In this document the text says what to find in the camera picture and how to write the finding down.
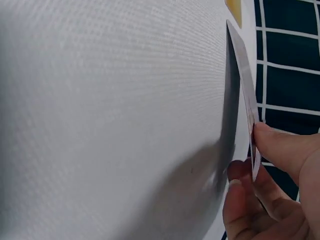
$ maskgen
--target fingernail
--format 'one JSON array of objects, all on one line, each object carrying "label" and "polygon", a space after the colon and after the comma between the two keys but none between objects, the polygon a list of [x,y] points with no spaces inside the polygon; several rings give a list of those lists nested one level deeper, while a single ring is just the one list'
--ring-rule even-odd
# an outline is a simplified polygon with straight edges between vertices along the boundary
[{"label": "fingernail", "polygon": [[229,182],[229,189],[234,185],[242,185],[242,183],[239,179],[233,179]]}]

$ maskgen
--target white fabric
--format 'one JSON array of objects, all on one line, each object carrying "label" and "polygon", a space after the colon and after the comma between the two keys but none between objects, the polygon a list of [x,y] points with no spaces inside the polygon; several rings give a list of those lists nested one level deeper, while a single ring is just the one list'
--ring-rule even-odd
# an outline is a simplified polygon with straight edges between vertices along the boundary
[{"label": "white fabric", "polygon": [[[254,4],[242,6],[256,79]],[[142,223],[170,173],[219,139],[226,19],[223,0],[0,0],[0,239],[131,239],[140,223],[142,240],[195,233],[198,178],[178,185],[170,226]]]}]

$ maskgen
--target white grout line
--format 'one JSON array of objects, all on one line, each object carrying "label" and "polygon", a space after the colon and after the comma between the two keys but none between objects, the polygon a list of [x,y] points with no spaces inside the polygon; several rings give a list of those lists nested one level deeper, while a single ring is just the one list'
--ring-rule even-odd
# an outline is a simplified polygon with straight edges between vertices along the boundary
[{"label": "white grout line", "polygon": [[[256,30],[257,31],[262,31],[262,27],[257,26]],[[271,27],[266,27],[265,30],[268,33],[287,34],[287,35],[305,37],[305,38],[309,38],[309,39],[318,39],[317,35],[310,34],[310,33],[299,32],[299,31],[290,31],[290,30],[277,29],[277,28],[271,28]]]},{"label": "white grout line", "polygon": [[[257,60],[256,63],[257,64],[263,64],[263,65],[265,64],[265,62],[261,61],[261,60]],[[281,64],[277,64],[277,63],[273,63],[273,62],[269,62],[269,61],[266,63],[266,65],[268,65],[270,67],[277,68],[277,69],[286,69],[286,70],[304,72],[304,73],[308,73],[308,74],[320,75],[320,71],[306,69],[306,68],[297,67],[297,66],[281,65]]]},{"label": "white grout line", "polygon": [[298,0],[298,1],[300,1],[300,2],[306,2],[306,3],[311,3],[311,4],[314,3],[313,0]]},{"label": "white grout line", "polygon": [[316,19],[316,27],[318,31],[318,47],[319,47],[319,54],[320,54],[320,17],[319,17],[319,10],[317,5],[317,0],[313,0],[314,10],[315,10],[315,19]]},{"label": "white grout line", "polygon": [[296,196],[295,201],[296,201],[296,202],[299,202],[299,201],[300,201],[300,191],[298,191],[298,195]]},{"label": "white grout line", "polygon": [[261,103],[258,103],[257,106],[259,108],[273,109],[273,110],[285,111],[285,112],[290,112],[290,113],[309,114],[309,115],[320,116],[320,111],[313,111],[313,110],[286,107],[286,106],[276,106],[276,105],[270,105],[270,104],[261,104]]},{"label": "white grout line", "polygon": [[[263,47],[263,75],[262,75],[262,103],[267,103],[267,33],[266,33],[266,18],[265,18],[265,8],[264,0],[259,0],[260,14],[261,14],[261,30],[262,30],[262,47]],[[266,122],[266,108],[262,108],[261,114],[262,121]]]},{"label": "white grout line", "polygon": [[261,162],[263,166],[269,166],[269,167],[274,167],[275,165],[273,165],[271,162]]}]

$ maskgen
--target dark green tile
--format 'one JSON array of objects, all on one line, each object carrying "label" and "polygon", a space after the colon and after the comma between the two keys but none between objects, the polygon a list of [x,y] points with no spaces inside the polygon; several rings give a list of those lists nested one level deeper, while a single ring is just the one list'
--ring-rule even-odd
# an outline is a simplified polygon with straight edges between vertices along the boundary
[{"label": "dark green tile", "polygon": [[262,108],[258,107],[258,113],[259,113],[259,120],[262,122]]},{"label": "dark green tile", "polygon": [[273,128],[294,134],[316,134],[320,127],[320,116],[296,112],[267,109],[266,123]]},{"label": "dark green tile", "polygon": [[317,39],[267,32],[266,42],[268,62],[320,71]]},{"label": "dark green tile", "polygon": [[260,4],[259,0],[254,0],[254,9],[255,9],[255,24],[258,27],[261,27],[261,12],[260,12]]},{"label": "dark green tile", "polygon": [[264,59],[264,48],[262,42],[262,31],[256,31],[256,56],[258,60]]},{"label": "dark green tile", "polygon": [[282,188],[291,199],[296,200],[299,189],[290,176],[274,166],[265,166],[265,168],[279,187]]},{"label": "dark green tile", "polygon": [[268,66],[266,86],[267,104],[320,111],[320,75]]},{"label": "dark green tile", "polygon": [[299,0],[264,0],[263,6],[267,28],[318,34],[313,3]]},{"label": "dark green tile", "polygon": [[263,98],[263,74],[264,74],[264,66],[262,64],[257,64],[255,95],[256,95],[256,101],[260,104],[262,103],[262,98]]}]

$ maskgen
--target finger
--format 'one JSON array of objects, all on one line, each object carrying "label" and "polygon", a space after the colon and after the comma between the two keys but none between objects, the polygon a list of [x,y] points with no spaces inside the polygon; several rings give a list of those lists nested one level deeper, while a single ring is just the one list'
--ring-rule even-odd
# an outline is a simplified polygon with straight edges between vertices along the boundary
[{"label": "finger", "polygon": [[[233,161],[227,169],[228,178],[241,179],[243,175],[251,173],[251,159],[248,158],[245,162],[236,160]],[[271,216],[275,220],[282,220],[289,216],[293,210],[301,208],[300,203],[291,200],[291,198],[276,184],[273,178],[270,176],[266,168],[261,164],[258,175],[253,183],[254,192],[262,202],[267,211],[267,215]],[[263,229],[264,226],[270,226],[274,221],[269,220],[268,217],[264,217],[264,213],[259,211],[256,202],[250,202],[251,208],[254,208],[253,215],[259,216],[253,222],[261,222],[257,224],[259,229]]]},{"label": "finger", "polygon": [[233,161],[229,165],[227,173],[229,180],[239,179],[241,181],[245,190],[246,207],[250,217],[255,218],[256,216],[267,214],[255,195],[250,159],[247,159],[245,162],[239,160]]},{"label": "finger", "polygon": [[262,232],[272,226],[276,221],[272,219],[263,208],[255,195],[251,176],[251,159],[245,162],[233,161],[227,169],[228,177],[240,179],[245,190],[247,213],[251,220],[251,226],[256,232]]},{"label": "finger", "polygon": [[256,235],[246,208],[246,190],[237,179],[230,182],[222,215],[229,240],[251,240]]},{"label": "finger", "polygon": [[282,220],[295,209],[300,209],[300,203],[293,201],[273,180],[263,165],[260,165],[258,175],[253,183],[255,193],[264,205],[268,214]]},{"label": "finger", "polygon": [[297,185],[306,159],[320,148],[320,134],[280,133],[262,122],[254,127],[254,139],[260,153],[276,167],[287,172]]},{"label": "finger", "polygon": [[294,211],[290,217],[259,234],[259,239],[301,240],[310,234],[308,222],[302,210]]}]

